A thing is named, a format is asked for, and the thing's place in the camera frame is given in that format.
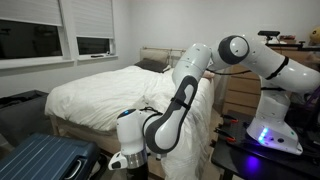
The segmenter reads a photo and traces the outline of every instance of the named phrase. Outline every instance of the dresser drawer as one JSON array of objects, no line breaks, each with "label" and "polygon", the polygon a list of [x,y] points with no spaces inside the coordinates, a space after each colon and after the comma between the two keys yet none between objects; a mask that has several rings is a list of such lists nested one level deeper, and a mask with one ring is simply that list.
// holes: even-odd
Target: dresser drawer
[{"label": "dresser drawer", "polygon": [[222,113],[227,114],[229,110],[233,110],[233,111],[237,111],[237,112],[241,112],[241,113],[253,115],[253,116],[256,114],[255,108],[241,106],[237,104],[224,103]]},{"label": "dresser drawer", "polygon": [[243,79],[237,77],[230,77],[228,82],[228,89],[240,92],[247,92],[253,94],[260,94],[260,81],[256,79]]},{"label": "dresser drawer", "polygon": [[238,104],[255,108],[258,106],[259,100],[260,95],[227,90],[225,101],[232,104]]},{"label": "dresser drawer", "polygon": [[283,50],[282,55],[288,56],[290,59],[295,60],[299,63],[304,62],[309,55],[310,52],[308,51],[290,51],[290,50]]},{"label": "dresser drawer", "polygon": [[277,52],[279,54],[281,54],[282,52],[282,48],[281,47],[271,47],[271,49],[274,51],[274,52]]},{"label": "dresser drawer", "polygon": [[[237,64],[232,66],[231,68],[231,73],[237,73],[237,72],[242,72],[242,71],[247,71],[249,69],[247,69],[246,67]],[[256,75],[253,72],[249,72],[249,73],[245,73],[245,74],[237,74],[237,75],[232,75],[234,77],[241,77],[241,78],[248,78],[248,79],[259,79],[259,76]]]}]

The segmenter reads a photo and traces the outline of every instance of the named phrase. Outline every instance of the window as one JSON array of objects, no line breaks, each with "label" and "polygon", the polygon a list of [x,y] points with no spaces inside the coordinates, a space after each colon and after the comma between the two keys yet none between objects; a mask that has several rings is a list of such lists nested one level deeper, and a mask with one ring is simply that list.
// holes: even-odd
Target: window
[{"label": "window", "polygon": [[114,54],[111,0],[72,0],[72,12],[79,54]]},{"label": "window", "polygon": [[79,54],[110,54],[109,39],[78,37]]},{"label": "window", "polygon": [[114,50],[112,0],[0,1],[0,69],[15,59],[72,61]]},{"label": "window", "polygon": [[0,60],[62,56],[56,26],[0,20]]}]

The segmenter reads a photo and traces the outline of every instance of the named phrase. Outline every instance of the wooden headboard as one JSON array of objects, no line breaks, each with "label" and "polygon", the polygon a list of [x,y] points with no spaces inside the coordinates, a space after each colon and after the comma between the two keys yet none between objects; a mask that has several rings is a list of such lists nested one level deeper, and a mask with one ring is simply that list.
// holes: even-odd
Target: wooden headboard
[{"label": "wooden headboard", "polygon": [[171,65],[171,67],[175,67],[178,60],[186,52],[186,49],[142,47],[140,49],[140,60],[143,59],[144,53],[146,51],[155,52],[155,53],[157,53],[157,52],[166,53],[167,54],[166,63]]}]

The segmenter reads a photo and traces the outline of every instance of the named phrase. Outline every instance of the cable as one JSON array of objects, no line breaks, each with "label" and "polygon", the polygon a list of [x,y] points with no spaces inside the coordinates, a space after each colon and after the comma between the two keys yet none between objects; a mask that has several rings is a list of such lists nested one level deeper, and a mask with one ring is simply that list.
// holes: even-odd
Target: cable
[{"label": "cable", "polygon": [[218,73],[218,72],[215,72],[215,71],[211,71],[209,69],[206,69],[206,70],[210,71],[210,72],[212,72],[214,74],[221,75],[221,76],[223,76],[223,75],[230,76],[230,75],[245,74],[245,73],[251,72],[250,70],[246,70],[246,71],[240,71],[240,72],[235,72],[235,73]]}]

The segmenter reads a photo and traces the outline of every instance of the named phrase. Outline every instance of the wooden dresser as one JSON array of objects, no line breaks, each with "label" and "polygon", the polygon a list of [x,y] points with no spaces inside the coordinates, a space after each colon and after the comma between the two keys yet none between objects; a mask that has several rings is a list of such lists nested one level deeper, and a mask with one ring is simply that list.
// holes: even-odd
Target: wooden dresser
[{"label": "wooden dresser", "polygon": [[[302,62],[309,52],[293,49],[273,49],[277,53]],[[231,73],[248,70],[241,65],[231,67]],[[260,80],[254,73],[232,75],[228,79],[227,92],[223,103],[222,113],[234,110],[244,114],[255,115],[260,100]]]}]

